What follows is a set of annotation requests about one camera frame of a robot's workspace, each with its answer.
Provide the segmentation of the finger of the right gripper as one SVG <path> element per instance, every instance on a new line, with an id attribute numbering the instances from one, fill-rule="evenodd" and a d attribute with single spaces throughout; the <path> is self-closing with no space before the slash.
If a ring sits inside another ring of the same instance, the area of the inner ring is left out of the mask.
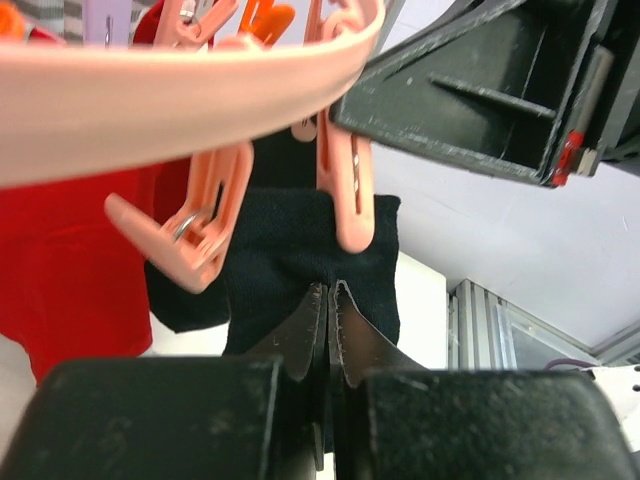
<path id="1" fill-rule="evenodd" d="M 331 121 L 477 174 L 555 188 L 639 171 L 635 1 L 457 1 L 370 60 Z"/>

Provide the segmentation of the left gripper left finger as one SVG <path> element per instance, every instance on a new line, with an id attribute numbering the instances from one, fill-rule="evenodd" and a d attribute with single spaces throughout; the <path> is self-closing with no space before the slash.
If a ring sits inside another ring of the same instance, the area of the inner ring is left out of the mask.
<path id="1" fill-rule="evenodd" d="M 266 439 L 268 470 L 322 470 L 328 382 L 328 289 L 312 284 L 295 311 L 254 347 L 276 361 Z"/>

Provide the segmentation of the pink round clip hanger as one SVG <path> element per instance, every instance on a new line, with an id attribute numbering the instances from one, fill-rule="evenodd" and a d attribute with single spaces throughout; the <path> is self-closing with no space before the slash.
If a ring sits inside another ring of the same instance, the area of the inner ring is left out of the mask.
<path id="1" fill-rule="evenodd" d="M 216 3 L 186 25 L 165 3 L 151 48 L 1 44 L 1 185 L 29 187 L 189 156 L 186 200 L 159 224 L 118 195 L 107 217 L 159 270 L 203 291 L 220 273 L 253 165 L 255 137 L 317 121 L 317 185 L 333 200 L 336 236 L 351 253 L 375 230 L 371 149 L 334 126 L 330 105 L 357 80 L 383 21 L 380 1 L 309 9 L 299 47 L 239 33 L 207 41 L 233 15 Z"/>

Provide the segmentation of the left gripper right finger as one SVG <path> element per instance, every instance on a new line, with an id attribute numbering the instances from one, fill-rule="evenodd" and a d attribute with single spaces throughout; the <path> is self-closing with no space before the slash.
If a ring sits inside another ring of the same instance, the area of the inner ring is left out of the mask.
<path id="1" fill-rule="evenodd" d="M 338 479 L 406 479 L 397 465 L 411 437 L 413 397 L 400 382 L 425 367 L 403 353 L 360 312 L 344 281 L 328 298 L 328 354 L 334 471 Z"/>

